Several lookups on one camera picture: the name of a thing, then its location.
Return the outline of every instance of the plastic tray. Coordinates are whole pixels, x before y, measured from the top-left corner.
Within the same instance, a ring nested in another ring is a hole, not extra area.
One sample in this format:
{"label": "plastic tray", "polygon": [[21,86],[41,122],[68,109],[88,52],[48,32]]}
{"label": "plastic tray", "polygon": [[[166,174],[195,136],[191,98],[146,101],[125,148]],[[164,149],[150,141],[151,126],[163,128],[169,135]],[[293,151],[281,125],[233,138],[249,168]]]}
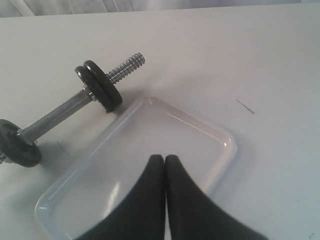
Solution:
{"label": "plastic tray", "polygon": [[236,149],[223,128],[155,97],[139,99],[41,196],[36,221],[54,240],[75,239],[124,199],[152,154],[178,155],[210,194]]}

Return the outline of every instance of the table surface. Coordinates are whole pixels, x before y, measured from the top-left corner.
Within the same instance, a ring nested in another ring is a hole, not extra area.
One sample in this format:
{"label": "table surface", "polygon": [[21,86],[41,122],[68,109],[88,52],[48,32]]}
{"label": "table surface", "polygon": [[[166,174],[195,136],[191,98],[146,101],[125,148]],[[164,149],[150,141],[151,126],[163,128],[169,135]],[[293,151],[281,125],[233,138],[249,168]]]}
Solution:
{"label": "table surface", "polygon": [[320,4],[0,19],[1,118],[21,128],[82,87],[73,69],[110,70],[135,52],[108,115],[90,103],[38,140],[40,165],[0,166],[1,239],[45,239],[42,193],[141,95],[234,134],[236,159],[212,199],[271,240],[320,239]]}

